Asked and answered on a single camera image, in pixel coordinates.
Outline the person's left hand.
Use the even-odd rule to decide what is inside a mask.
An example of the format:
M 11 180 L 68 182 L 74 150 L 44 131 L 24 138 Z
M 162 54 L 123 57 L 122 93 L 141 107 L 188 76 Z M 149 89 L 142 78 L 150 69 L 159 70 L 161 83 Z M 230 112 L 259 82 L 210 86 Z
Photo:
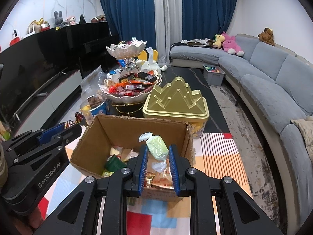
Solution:
M 38 205 L 28 215 L 18 215 L 12 210 L 8 211 L 8 231 L 5 234 L 34 234 L 43 224 L 45 218 L 42 216 Z

